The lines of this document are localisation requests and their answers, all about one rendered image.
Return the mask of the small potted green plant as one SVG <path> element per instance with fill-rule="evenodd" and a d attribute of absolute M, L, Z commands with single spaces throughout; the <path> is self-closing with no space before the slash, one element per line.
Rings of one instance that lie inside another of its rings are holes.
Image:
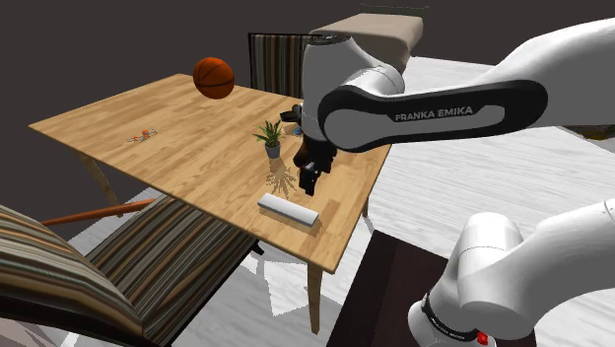
<path fill-rule="evenodd" d="M 280 139 L 282 138 L 280 123 L 280 120 L 275 123 L 266 120 L 264 126 L 258 126 L 261 133 L 253 134 L 258 141 L 264 142 L 264 148 L 269 159 L 278 159 L 280 157 Z"/>

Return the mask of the small black object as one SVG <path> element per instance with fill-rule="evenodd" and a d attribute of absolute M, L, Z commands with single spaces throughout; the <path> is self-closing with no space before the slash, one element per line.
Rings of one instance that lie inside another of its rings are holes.
<path fill-rule="evenodd" d="M 284 122 L 294 122 L 298 125 L 302 124 L 302 106 L 300 104 L 294 104 L 291 110 L 287 110 L 280 113 L 280 118 Z"/>

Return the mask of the white rounded block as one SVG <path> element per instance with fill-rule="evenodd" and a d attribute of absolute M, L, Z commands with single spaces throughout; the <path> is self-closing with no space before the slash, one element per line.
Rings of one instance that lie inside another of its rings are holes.
<path fill-rule="evenodd" d="M 257 202 L 260 207 L 312 227 L 319 214 L 271 193 L 265 193 Z"/>

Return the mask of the striped chair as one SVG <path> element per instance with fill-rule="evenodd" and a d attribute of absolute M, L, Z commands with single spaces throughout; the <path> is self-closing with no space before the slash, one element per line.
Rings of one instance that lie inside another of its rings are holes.
<path fill-rule="evenodd" d="M 317 38 L 308 34 L 248 33 L 250 86 L 301 99 L 305 50 Z"/>
<path fill-rule="evenodd" d="M 256 238 L 162 195 L 88 254 L 0 205 L 0 317 L 171 347 Z"/>

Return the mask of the wooden table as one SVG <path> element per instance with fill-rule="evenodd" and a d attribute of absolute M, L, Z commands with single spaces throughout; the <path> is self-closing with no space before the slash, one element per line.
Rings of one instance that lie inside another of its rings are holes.
<path fill-rule="evenodd" d="M 301 139 L 285 137 L 271 160 L 253 136 L 293 102 L 240 86 L 209 100 L 190 76 L 176 74 L 35 122 L 33 130 L 303 260 L 310 325 L 318 328 L 321 278 L 337 269 L 388 149 L 339 153 L 309 196 L 293 163 Z M 158 134 L 126 141 L 146 129 Z M 319 216 L 309 227 L 260 207 L 265 193 Z"/>

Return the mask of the orange basketball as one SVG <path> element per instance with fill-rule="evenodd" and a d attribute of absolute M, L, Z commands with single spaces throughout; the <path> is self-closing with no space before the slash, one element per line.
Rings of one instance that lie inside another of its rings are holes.
<path fill-rule="evenodd" d="M 227 97 L 235 86 L 235 74 L 222 59 L 206 57 L 201 59 L 193 69 L 193 82 L 203 96 L 220 100 Z"/>

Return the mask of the beige cushioned stool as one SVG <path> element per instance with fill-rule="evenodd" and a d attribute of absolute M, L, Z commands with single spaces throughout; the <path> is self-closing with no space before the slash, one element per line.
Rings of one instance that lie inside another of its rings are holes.
<path fill-rule="evenodd" d="M 309 33 L 350 35 L 366 53 L 403 73 L 423 30 L 424 22 L 420 17 L 358 14 Z"/>

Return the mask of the dark robot stand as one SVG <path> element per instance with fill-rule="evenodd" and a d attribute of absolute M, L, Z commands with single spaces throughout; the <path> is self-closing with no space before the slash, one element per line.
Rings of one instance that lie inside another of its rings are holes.
<path fill-rule="evenodd" d="M 432 323 L 434 298 L 424 297 L 443 275 L 457 276 L 457 253 L 436 255 L 374 231 L 326 347 L 537 347 L 535 334 L 499 339 L 475 330 L 470 342 Z"/>

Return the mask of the small orange grey toy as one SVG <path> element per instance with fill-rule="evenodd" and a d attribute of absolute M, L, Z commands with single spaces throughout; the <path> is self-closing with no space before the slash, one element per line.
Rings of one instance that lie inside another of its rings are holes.
<path fill-rule="evenodd" d="M 129 137 L 126 139 L 126 141 L 131 142 L 131 143 L 140 143 L 140 142 L 144 142 L 150 139 L 151 137 L 157 134 L 158 134 L 158 131 L 156 129 L 146 129 L 146 130 L 143 130 L 140 135 Z"/>

